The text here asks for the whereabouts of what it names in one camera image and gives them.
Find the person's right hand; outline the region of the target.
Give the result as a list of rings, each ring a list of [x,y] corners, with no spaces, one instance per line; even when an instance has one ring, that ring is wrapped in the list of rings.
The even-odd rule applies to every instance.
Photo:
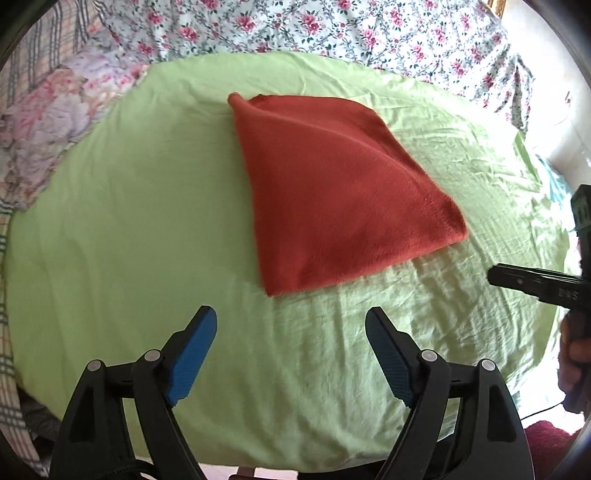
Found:
[[[561,322],[558,386],[565,394],[570,393],[581,381],[581,366],[590,362],[590,339],[575,340],[571,332],[573,322],[580,318],[580,312],[569,312]]]

